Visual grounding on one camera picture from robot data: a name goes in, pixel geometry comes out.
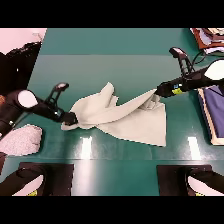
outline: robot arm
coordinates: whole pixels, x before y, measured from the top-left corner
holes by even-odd
[[[69,87],[68,83],[57,84],[46,100],[35,96],[30,90],[18,90],[6,97],[6,102],[0,107],[0,137],[4,137],[15,125],[23,112],[34,113],[55,122],[66,122],[69,125],[77,123],[72,112],[64,112],[57,106],[57,100],[62,91]]]
[[[216,60],[208,67],[195,71],[184,51],[179,48],[171,48],[170,53],[178,59],[181,77],[162,82],[157,87],[155,94],[167,98],[201,87],[224,85],[224,59]],[[184,69],[183,62],[186,64],[187,71]]]

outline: crumpled towel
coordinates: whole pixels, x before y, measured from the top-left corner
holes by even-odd
[[[40,148],[41,135],[42,129],[30,124],[12,130],[0,141],[0,152],[13,156],[36,153]]]
[[[78,124],[62,123],[61,129],[97,127],[119,139],[166,146],[165,105],[155,91],[116,106],[118,97],[113,96],[114,87],[108,82],[100,93],[79,99],[70,110],[76,114]]]

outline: green table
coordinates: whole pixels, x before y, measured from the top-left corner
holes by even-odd
[[[192,38],[186,29],[48,29],[29,89],[46,98],[55,84],[68,82],[58,105],[69,110],[76,100],[111,82],[118,103],[125,103],[179,77],[178,62],[168,51],[177,46],[193,57],[197,45]],[[224,174],[224,148],[209,143],[196,92],[162,101],[167,113],[166,147],[119,140],[96,128],[64,132],[60,124],[31,115],[20,126],[43,128],[41,149],[7,158],[0,181],[21,161],[74,163],[72,195],[158,195],[157,164],[210,163]],[[91,141],[87,157],[86,141]]]

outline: pink fluffy cloth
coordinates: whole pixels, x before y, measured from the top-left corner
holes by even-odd
[[[9,132],[0,141],[0,152],[13,156],[24,156],[39,151],[42,129],[27,124]]]

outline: teal tabletop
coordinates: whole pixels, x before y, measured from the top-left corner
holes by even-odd
[[[192,34],[182,28],[49,28],[28,88],[44,99],[54,85],[68,82],[58,101],[68,111],[111,82],[122,104],[180,76],[178,61],[168,52],[173,46],[190,57],[198,52]],[[19,126],[29,123],[44,130],[40,151],[9,156],[0,181],[22,161],[73,163],[72,195],[158,195],[158,164],[211,164],[224,175],[224,148],[210,144],[197,97],[191,91],[161,100],[166,105],[166,147],[120,140],[96,128],[62,131],[59,123],[30,115]]]

